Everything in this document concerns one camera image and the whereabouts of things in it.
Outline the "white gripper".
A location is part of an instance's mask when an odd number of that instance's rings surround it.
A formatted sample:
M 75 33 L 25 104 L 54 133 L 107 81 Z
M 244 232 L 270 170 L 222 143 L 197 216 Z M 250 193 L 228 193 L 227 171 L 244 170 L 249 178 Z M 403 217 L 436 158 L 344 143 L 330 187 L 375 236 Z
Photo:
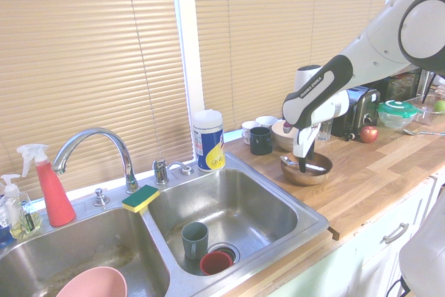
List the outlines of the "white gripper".
M 306 173 L 307 170 L 307 154 L 309 151 L 309 160 L 314 159 L 315 139 L 318 135 L 318 125 L 306 127 L 297 130 L 293 139 L 293 155 L 299 158 L 300 172 Z

